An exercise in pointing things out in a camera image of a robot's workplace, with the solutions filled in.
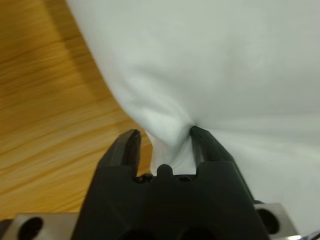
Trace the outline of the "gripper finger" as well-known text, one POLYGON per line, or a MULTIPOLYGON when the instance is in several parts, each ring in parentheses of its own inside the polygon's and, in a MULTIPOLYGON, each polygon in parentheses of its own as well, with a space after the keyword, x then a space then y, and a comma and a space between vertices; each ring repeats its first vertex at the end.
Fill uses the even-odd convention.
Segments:
POLYGON ((141 152, 141 133, 131 129, 119 135, 97 164, 102 167, 129 167, 137 176, 141 152))
POLYGON ((221 143, 207 130, 198 126, 190 128, 192 142, 192 153, 196 167, 203 162, 231 162, 238 174, 240 183, 245 188, 253 203, 261 203, 256 200, 251 193, 240 169, 238 168, 233 156, 221 145, 221 143))

